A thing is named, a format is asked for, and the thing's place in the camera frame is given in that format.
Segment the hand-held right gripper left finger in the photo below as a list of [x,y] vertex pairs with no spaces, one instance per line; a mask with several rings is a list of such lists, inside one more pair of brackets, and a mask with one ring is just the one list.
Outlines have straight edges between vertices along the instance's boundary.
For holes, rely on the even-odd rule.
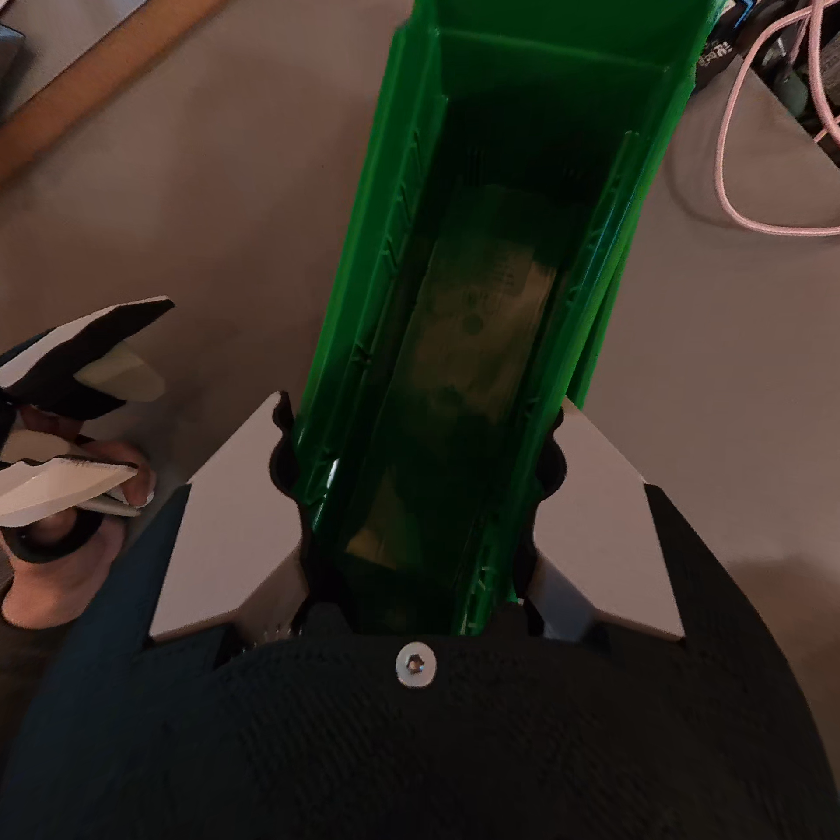
[[188,481],[150,625],[156,643],[231,626],[247,644],[288,637],[308,595],[305,528],[280,468],[291,457],[286,392],[270,394]]

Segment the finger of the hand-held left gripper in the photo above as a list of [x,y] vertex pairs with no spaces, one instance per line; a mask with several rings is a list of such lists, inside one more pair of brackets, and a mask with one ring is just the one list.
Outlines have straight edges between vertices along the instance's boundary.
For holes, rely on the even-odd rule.
[[153,297],[111,306],[42,332],[2,354],[2,418],[32,406],[72,421],[90,421],[126,403],[152,403],[163,377],[128,345],[175,304]]
[[62,437],[14,429],[2,445],[1,524],[22,528],[70,508],[123,518],[140,514],[121,486],[140,468],[94,458]]

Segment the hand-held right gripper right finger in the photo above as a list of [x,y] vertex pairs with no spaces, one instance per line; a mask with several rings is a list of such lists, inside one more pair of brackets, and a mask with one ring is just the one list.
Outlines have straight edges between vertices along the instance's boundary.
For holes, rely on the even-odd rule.
[[615,625],[685,637],[644,478],[565,397],[535,464],[538,495],[518,543],[531,635],[579,643]]

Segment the person's left hand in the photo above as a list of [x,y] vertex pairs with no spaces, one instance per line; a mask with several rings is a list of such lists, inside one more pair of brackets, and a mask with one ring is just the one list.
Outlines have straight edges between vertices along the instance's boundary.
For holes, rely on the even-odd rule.
[[[81,436],[82,422],[43,413],[33,406],[18,406],[17,413],[26,428],[64,438],[95,459],[135,464],[136,474],[121,486],[132,507],[142,508],[153,497],[156,474],[149,460],[133,445],[120,440],[87,439]],[[22,560],[1,538],[2,552],[13,572],[2,603],[3,618],[24,629],[45,629],[74,621],[107,580],[127,538],[126,520],[106,516],[77,551],[48,563]]]

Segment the wood-edged side table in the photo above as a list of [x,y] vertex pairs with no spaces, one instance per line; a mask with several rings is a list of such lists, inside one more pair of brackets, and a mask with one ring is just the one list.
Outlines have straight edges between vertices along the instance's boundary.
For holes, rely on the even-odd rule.
[[2,123],[1,184],[42,159],[84,119],[138,80],[226,1],[149,1]]

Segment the black labelled box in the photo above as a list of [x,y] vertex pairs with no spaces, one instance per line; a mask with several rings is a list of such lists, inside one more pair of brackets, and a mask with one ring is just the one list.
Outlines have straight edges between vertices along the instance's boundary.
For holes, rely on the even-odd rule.
[[739,39],[737,28],[715,28],[707,38],[696,62],[694,96],[727,69],[736,53]]

